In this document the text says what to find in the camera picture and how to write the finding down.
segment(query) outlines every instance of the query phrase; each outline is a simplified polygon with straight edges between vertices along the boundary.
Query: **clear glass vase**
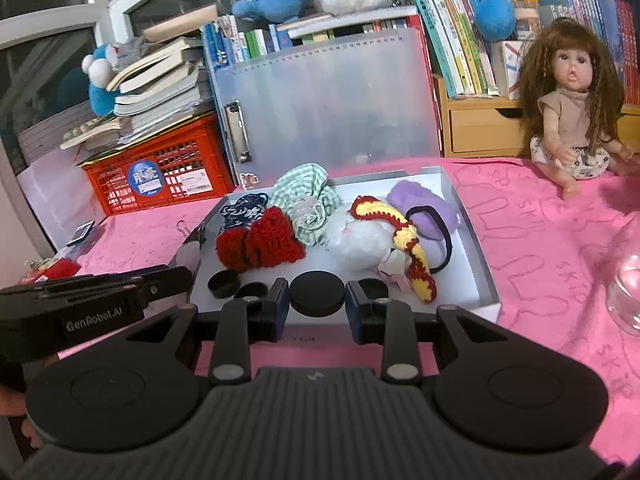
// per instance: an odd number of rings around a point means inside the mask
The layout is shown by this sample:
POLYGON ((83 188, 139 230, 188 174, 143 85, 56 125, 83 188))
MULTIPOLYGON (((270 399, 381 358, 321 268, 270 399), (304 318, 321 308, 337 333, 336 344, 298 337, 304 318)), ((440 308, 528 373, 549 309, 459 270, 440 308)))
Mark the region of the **clear glass vase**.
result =
POLYGON ((616 324, 640 337, 640 214, 613 241, 614 273, 607 287, 607 309, 616 324))

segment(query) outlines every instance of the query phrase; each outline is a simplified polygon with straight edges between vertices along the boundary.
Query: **black round pad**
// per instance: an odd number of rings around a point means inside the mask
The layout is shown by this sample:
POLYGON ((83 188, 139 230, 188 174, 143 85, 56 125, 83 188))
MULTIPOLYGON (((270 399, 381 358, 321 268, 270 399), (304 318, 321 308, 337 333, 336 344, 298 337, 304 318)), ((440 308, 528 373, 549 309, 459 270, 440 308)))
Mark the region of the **black round pad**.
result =
POLYGON ((608 405, 606 387, 590 368, 511 342, 475 344, 440 372, 434 396, 461 433, 525 453, 588 444, 608 405))
POLYGON ((27 388, 27 413, 46 442, 87 452, 144 446, 191 418, 193 373, 156 344, 98 343, 45 368, 27 388))
POLYGON ((220 270, 209 278, 207 286, 216 298, 229 298, 240 288, 238 272, 231 269, 220 270))
POLYGON ((234 298, 247 298, 253 296, 254 298, 265 298, 269 293, 269 287, 261 282, 250 282, 241 286, 234 294, 234 298))
POLYGON ((291 282, 289 301, 305 316, 330 316, 338 312, 344 302, 344 283, 330 272, 310 270, 291 282))
POLYGON ((360 288, 370 300, 379 300, 389 297, 389 287, 377 278, 363 278, 358 281, 360 288))

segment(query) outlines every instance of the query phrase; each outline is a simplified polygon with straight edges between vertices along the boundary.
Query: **pink tablecloth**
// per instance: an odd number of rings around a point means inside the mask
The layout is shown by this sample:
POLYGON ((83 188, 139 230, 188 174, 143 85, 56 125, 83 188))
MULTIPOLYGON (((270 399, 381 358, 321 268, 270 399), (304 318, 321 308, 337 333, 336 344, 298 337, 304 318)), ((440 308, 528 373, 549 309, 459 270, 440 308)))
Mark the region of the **pink tablecloth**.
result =
MULTIPOLYGON (((433 163, 446 168, 478 233, 503 304, 500 324, 596 370, 609 389, 610 405, 593 449, 608 462, 635 458, 640 452, 640 338, 623 333, 609 317, 604 283, 616 234, 629 213, 640 209, 640 180, 607 173, 583 182, 582 195, 564 203, 556 187, 521 160, 423 161, 433 163)), ((412 161, 411 169, 416 167, 412 161)), ((212 204, 108 219, 101 238, 81 259, 83 271, 167 263, 212 204)), ((432 372, 430 348, 421 350, 423 367, 432 372)), ((264 365, 379 369, 381 356, 376 346, 252 347, 254 370, 264 365)))

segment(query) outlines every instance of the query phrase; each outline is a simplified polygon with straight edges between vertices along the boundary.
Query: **crocheted snake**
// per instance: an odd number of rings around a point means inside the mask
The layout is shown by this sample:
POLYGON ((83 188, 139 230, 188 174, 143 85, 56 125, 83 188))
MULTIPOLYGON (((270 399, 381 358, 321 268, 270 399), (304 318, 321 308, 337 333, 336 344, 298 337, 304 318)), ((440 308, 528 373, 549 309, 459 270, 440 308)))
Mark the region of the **crocheted snake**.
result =
POLYGON ((359 196, 351 204, 351 216, 358 220, 384 220, 396 228, 394 245, 409 254, 411 265, 406 276, 418 298, 429 303, 436 298, 436 282, 429 273, 429 263, 424 249, 418 240, 418 231, 393 207, 381 202, 373 196, 359 196))

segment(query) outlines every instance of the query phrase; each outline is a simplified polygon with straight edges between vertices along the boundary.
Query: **brown curly hair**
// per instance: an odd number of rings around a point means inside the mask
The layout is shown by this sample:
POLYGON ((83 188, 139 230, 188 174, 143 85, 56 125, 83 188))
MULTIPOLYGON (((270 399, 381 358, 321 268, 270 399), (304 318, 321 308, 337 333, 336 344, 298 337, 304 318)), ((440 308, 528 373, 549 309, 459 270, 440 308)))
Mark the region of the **brown curly hair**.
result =
POLYGON ((591 120, 587 138, 589 152, 593 155, 600 142, 618 138, 616 121, 625 100, 625 90, 607 47, 593 32, 571 18, 556 19, 524 53, 518 80, 524 118, 532 136, 543 136, 538 99, 556 89, 551 61, 555 52, 562 48, 584 50, 591 57, 593 81, 587 98, 591 120))

